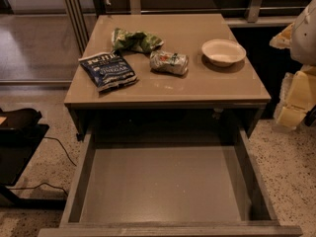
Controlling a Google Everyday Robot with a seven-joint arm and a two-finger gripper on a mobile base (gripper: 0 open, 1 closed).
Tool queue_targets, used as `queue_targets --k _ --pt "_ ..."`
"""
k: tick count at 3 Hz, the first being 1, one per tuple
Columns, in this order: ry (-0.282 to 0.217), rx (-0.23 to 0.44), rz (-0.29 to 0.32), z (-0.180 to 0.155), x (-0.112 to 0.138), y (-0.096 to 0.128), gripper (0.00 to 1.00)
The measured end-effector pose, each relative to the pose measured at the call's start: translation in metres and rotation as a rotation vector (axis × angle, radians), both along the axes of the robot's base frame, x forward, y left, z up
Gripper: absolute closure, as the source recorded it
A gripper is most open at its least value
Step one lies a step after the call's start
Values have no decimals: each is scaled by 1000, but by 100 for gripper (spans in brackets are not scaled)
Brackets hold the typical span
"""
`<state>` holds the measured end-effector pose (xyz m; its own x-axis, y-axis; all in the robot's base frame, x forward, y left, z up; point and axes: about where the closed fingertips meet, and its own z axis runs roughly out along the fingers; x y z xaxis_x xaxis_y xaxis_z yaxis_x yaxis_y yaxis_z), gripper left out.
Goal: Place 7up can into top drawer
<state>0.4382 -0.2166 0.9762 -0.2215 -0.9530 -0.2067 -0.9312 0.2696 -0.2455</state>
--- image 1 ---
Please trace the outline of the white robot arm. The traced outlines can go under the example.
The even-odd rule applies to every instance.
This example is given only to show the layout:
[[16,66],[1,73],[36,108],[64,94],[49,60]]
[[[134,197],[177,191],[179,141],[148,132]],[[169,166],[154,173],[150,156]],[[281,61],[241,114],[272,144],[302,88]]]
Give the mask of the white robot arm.
[[277,125],[296,129],[316,106],[316,0],[274,36],[270,46],[288,48],[291,59],[302,64],[294,74],[285,74],[274,113]]

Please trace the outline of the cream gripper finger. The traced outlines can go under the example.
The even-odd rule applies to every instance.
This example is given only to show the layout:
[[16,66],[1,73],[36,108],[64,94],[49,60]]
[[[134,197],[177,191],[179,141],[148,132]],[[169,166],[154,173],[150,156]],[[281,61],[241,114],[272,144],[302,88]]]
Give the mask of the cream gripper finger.
[[290,48],[291,34],[294,23],[288,25],[270,40],[270,46],[278,49]]
[[286,73],[276,105],[276,123],[296,128],[316,105],[316,76],[303,71]]

